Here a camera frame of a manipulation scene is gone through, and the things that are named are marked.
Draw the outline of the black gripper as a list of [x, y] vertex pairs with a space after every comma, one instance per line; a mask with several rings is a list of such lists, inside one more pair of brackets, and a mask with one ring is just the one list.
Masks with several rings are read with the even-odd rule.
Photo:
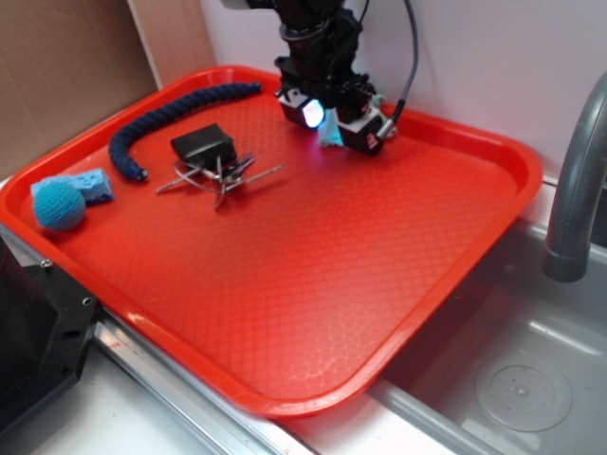
[[346, 122], [345, 111], [363, 111], [375, 94], [369, 76], [352, 68], [362, 32], [353, 11], [277, 9], [276, 12], [281, 21], [281, 38], [289, 50], [288, 55], [275, 60], [282, 83], [289, 88], [276, 93], [285, 117], [305, 129], [318, 129], [325, 118], [322, 104], [336, 108], [343, 146], [365, 155], [378, 155], [385, 143], [379, 136], [386, 122], [381, 110], [370, 106], [360, 118]]

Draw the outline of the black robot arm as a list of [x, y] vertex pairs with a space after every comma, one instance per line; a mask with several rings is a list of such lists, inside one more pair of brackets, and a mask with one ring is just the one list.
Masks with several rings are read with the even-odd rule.
[[341, 1], [224, 1], [227, 9], [271, 9], [289, 54], [275, 59], [276, 92], [285, 117], [308, 130], [334, 115], [338, 139], [349, 149], [377, 155], [388, 120], [372, 105], [369, 76], [352, 69], [362, 26]]

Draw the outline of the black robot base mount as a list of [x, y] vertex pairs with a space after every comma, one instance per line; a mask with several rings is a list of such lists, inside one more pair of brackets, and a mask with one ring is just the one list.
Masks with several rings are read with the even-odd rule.
[[98, 299], [59, 266], [22, 265], [1, 244], [1, 435], [81, 378]]

